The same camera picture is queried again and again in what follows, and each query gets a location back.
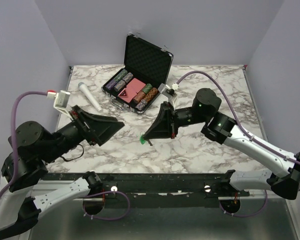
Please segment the black poker chip case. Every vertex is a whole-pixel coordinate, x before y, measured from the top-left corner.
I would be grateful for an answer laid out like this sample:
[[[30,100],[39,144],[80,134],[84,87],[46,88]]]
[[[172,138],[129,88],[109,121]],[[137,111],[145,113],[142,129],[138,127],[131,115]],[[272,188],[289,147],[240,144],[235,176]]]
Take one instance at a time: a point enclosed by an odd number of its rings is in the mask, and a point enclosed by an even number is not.
[[[129,33],[125,41],[123,67],[104,83],[101,89],[112,100],[118,102],[120,109],[130,110],[141,115],[151,106],[159,94],[156,93],[142,109],[138,109],[138,104],[134,100],[126,102],[119,97],[120,92],[115,90],[114,86],[117,83],[114,82],[114,79],[125,70],[137,80],[158,89],[161,84],[167,82],[173,58],[174,55],[166,49]]]

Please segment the green poker chip row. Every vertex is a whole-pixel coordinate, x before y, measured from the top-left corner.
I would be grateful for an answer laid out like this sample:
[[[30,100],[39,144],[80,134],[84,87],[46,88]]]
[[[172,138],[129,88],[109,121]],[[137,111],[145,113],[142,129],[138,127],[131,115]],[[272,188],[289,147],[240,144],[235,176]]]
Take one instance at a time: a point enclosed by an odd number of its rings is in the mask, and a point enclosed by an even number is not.
[[[133,77],[134,75],[131,72],[123,69],[114,77],[114,82],[119,83],[120,81],[123,81],[124,83],[128,83]]]

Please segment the orange poker chip row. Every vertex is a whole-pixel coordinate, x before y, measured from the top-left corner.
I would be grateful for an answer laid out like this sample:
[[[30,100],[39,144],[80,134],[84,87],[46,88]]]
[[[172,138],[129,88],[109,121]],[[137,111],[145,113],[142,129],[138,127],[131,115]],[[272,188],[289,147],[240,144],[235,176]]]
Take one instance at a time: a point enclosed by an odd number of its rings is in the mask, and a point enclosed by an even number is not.
[[[136,104],[135,108],[138,111],[142,111],[158,92],[158,89],[153,87],[150,83],[146,84],[132,99],[133,103]]]

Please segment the purple poker chip row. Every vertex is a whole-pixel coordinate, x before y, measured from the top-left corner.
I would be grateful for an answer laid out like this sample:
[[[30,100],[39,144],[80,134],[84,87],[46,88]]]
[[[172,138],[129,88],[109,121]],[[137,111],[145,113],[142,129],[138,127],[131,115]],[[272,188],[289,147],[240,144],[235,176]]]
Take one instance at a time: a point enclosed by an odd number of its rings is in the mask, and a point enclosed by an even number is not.
[[[114,88],[115,85],[118,84],[119,81],[120,81],[120,80],[112,79],[112,80],[105,86],[105,88],[106,88],[107,90],[110,91],[110,90],[112,90],[112,89]]]

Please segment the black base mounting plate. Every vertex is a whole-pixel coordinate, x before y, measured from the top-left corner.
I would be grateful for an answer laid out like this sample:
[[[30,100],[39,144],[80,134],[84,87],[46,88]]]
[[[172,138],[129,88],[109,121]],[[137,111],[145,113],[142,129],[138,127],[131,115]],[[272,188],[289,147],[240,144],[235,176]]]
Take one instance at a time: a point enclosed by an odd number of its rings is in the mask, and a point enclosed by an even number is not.
[[[219,199],[248,197],[235,190],[228,173],[100,173],[102,189],[117,187],[125,193],[131,208],[217,208]]]

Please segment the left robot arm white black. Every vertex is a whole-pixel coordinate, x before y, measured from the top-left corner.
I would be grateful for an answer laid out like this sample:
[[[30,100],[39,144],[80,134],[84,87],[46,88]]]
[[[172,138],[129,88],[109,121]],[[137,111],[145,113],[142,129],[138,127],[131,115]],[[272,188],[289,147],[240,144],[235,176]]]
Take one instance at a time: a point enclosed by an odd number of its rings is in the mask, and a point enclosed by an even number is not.
[[[31,191],[47,173],[46,165],[54,162],[82,141],[102,146],[124,127],[115,117],[91,114],[75,105],[71,122],[54,133],[41,124],[27,121],[16,129],[18,161],[10,154],[1,169],[0,185],[16,180],[0,197],[0,240],[18,236],[33,228],[45,214],[67,201],[97,197],[104,189],[99,176],[88,171],[74,182],[50,193],[32,196]]]

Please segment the green key tag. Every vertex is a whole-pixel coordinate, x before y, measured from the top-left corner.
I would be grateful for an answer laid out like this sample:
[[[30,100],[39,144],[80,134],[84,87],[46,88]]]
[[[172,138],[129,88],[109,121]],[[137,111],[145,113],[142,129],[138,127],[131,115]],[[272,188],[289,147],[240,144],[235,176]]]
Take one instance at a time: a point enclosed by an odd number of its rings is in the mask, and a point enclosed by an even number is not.
[[[141,136],[139,137],[139,141],[140,141],[140,143],[141,143],[142,145],[144,145],[144,144],[146,143],[146,140],[144,139],[144,136],[143,136],[143,135],[141,135]]]

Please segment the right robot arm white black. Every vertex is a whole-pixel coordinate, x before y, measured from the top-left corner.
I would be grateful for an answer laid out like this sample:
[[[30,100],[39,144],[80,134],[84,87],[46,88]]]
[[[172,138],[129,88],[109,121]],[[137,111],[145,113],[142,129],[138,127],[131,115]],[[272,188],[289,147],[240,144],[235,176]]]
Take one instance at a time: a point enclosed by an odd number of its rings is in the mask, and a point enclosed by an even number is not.
[[[220,183],[224,195],[231,196],[243,190],[269,190],[284,199],[295,200],[300,191],[300,152],[279,149],[240,128],[236,120],[219,112],[221,103],[210,88],[199,89],[191,107],[175,109],[165,101],[140,141],[173,139],[180,127],[203,123],[201,133],[206,138],[236,149],[266,167],[256,171],[227,171]]]

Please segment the red playing card deck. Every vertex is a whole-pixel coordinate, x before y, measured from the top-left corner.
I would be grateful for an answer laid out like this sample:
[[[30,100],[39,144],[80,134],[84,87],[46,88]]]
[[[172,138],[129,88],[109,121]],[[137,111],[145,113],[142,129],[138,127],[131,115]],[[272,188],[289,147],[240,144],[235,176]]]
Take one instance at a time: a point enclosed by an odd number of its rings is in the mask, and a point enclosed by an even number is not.
[[[130,103],[145,86],[146,84],[144,82],[138,80],[137,78],[133,78],[117,97],[126,103]]]

